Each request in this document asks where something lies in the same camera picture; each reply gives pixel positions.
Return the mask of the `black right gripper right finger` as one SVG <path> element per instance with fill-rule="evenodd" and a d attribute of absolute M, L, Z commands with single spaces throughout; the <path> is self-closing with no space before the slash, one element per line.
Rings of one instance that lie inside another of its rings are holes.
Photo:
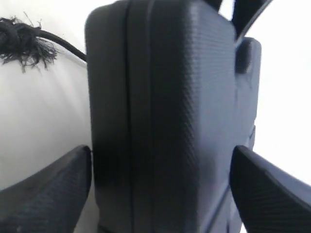
<path fill-rule="evenodd" d="M 233 150 L 230 187 L 249 233 L 310 233 L 311 187 L 245 146 Z"/>

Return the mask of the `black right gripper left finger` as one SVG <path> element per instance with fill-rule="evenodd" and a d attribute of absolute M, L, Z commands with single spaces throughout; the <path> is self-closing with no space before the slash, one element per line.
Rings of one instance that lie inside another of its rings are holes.
<path fill-rule="evenodd" d="M 0 192 L 2 233 L 72 233 L 88 198 L 91 151 L 78 146 Z"/>

